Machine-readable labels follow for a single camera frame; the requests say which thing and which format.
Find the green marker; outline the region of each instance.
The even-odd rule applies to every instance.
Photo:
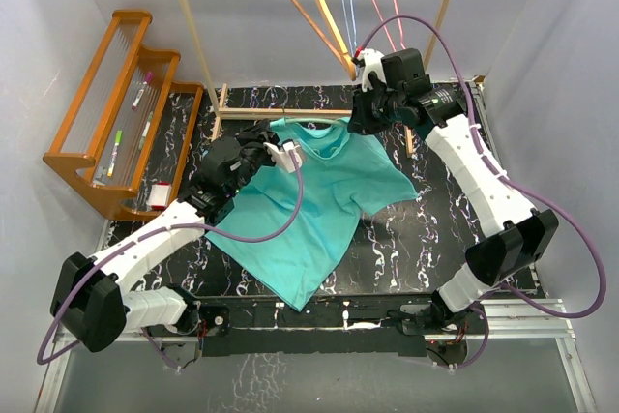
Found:
[[[112,149],[112,158],[109,160],[109,168],[107,169],[107,177],[111,178],[114,172],[114,163],[116,162],[116,156],[118,155],[118,147],[120,146],[120,140],[123,138],[123,132],[118,130],[116,132],[116,139],[114,140],[114,148]]]

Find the teal t-shirt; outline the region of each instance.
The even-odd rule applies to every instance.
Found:
[[[301,310],[341,261],[361,212],[374,215],[417,193],[373,135],[352,134],[339,126],[310,130],[283,120],[273,122],[271,129],[281,141],[298,141],[307,155],[299,215],[267,242],[246,244],[214,233],[207,238]],[[236,195],[235,208],[218,228],[245,237],[270,234],[290,218],[298,189],[294,173],[262,167]]]

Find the black marble table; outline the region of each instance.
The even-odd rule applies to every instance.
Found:
[[[475,93],[477,104],[482,98]],[[135,206],[144,206],[149,187],[171,182],[183,142],[192,96],[171,94]],[[350,86],[256,87],[231,89],[227,105],[235,107],[350,108]],[[201,103],[183,185],[199,166],[210,143],[214,125],[208,96]],[[234,134],[251,121],[224,121],[223,134]],[[379,135],[394,165],[408,176],[419,193],[414,201],[385,208],[373,217],[363,216],[341,263],[325,279],[318,294],[428,293],[459,269],[464,251],[480,240],[479,221],[446,166],[418,138],[415,153],[405,153],[404,127]],[[141,223],[114,222],[106,245],[138,229]],[[518,288],[541,291],[532,272],[515,276]],[[138,283],[137,289],[154,289],[179,283],[196,296],[271,294],[270,290],[218,250],[204,237],[186,245]]]

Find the t-shirt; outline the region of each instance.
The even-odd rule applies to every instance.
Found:
[[[307,155],[296,220],[280,236],[258,244],[211,232],[207,238],[290,307],[301,310],[341,261],[361,212],[374,215],[417,193],[373,135],[349,133],[340,126],[310,130],[283,119],[271,129],[281,141],[298,141]],[[234,197],[235,208],[218,228],[244,237],[270,234],[290,218],[298,189],[294,173],[262,167]]]

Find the marker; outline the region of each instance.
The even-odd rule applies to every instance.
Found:
[[[135,110],[137,108],[137,105],[139,104],[139,100],[142,98],[142,95],[144,94],[144,91],[146,90],[146,86],[148,86],[148,83],[151,82],[151,79],[153,79],[153,74],[151,72],[148,72],[146,74],[146,77],[144,78],[144,82],[142,82],[142,85],[139,87],[139,90],[137,91],[137,96],[135,97],[135,100],[132,103],[132,110]]]
[[[116,139],[114,140],[114,148],[112,149],[112,158],[109,160],[109,168],[107,169],[107,177],[111,178],[114,172],[114,164],[116,163],[116,156],[118,155],[118,147],[120,146],[120,139],[123,138],[123,132],[118,130],[116,132]]]
[[[146,119],[146,125],[144,125],[144,131],[142,132],[142,137],[139,139],[139,143],[137,144],[137,150],[142,150],[142,147],[144,147],[144,142],[146,141],[146,135],[148,134],[148,129],[151,127],[152,119],[153,119],[153,112],[151,111],[148,114],[148,118]]]

